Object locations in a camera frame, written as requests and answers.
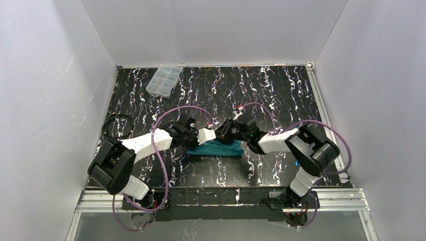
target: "black table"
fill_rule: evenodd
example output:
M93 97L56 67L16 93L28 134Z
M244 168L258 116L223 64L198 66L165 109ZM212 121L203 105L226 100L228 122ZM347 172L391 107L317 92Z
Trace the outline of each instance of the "black table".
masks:
M305 66L187 67L170 99L153 97L145 90L156 68L120 69L107 117L113 112L131 116L135 128L131 137L148 133L156 118L182 105L205 108L214 116L214 128L232 117L240 104L260 102L274 116L277 127L287 127L302 119L321 120ZM205 127L206 114L196 109L181 110ZM261 130L272 129L266 112L256 106L246 108ZM164 121L177 119L179 111ZM110 125L112 134L127 132L129 123L120 120ZM99 147L103 144L100 138ZM291 153L257 155L246 149L243 157L190 156L180 148L163 152L170 187L286 187L298 167ZM334 165L328 171L336 171ZM132 174L153 187L164 186L158 158L152 155L139 161ZM319 186L341 186L338 176L324 177ZM88 187L98 187L89 180Z

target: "plastic organizer box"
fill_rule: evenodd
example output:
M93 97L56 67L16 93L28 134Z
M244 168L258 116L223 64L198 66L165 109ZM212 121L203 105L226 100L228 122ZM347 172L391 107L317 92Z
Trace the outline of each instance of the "plastic organizer box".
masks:
M172 66L160 66L149 81L147 92L153 96L170 98L179 82L182 68Z

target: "white enclosure panel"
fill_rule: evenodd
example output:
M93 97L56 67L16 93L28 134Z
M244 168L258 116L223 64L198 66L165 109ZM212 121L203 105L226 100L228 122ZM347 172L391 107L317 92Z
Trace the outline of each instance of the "white enclosure panel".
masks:
M315 61L346 0L82 0L116 65Z
M117 71L80 1L0 12L0 240L64 240Z
M315 73L380 240L426 236L426 2L349 0Z
M176 63L173 0L81 0L116 65Z
M189 65L315 61L345 3L175 1L178 61Z

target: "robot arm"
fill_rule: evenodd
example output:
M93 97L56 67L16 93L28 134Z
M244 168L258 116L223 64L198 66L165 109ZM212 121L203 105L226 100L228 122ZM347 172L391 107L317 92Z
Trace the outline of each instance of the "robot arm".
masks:
M216 130L218 139L225 143L233 140L245 141L258 154L292 152L300 169L278 201L286 206L299 205L324 170L339 156L339 148L315 128L314 124L278 134L266 133L259 130L250 115L241 112L242 108L239 110L239 113L234 112L234 119L227 119Z
M231 144L234 140L247 142L254 153L291 151L300 164L295 179L278 197L286 206L297 206L323 171L340 154L339 148L313 124L287 132L270 134L260 131L256 121L248 114L234 112L215 131L195 128L195 119L182 114L178 121L170 122L155 130L154 142L159 151L175 147L194 148L208 140L217 139ZM133 165L140 159L155 153L151 143L152 133L118 141L105 137L105 143L88 169L88 174L109 194L123 193L135 199L143 199L151 189L145 182L131 175Z
M162 125L155 133L118 141L106 137L88 174L109 194L123 193L141 200L151 189L145 182L131 175L133 165L155 153L151 136L159 151L183 146L193 148L216 138L214 131L197 130L195 120L182 114L178 121Z

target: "teal cloth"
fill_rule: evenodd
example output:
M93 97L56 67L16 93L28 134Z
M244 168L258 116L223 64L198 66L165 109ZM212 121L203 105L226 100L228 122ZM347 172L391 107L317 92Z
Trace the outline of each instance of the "teal cloth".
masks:
M190 155L199 156L215 156L215 157L241 157L243 149L241 149L241 141L234 141L230 145L222 144L219 141L207 141L201 146L186 151Z

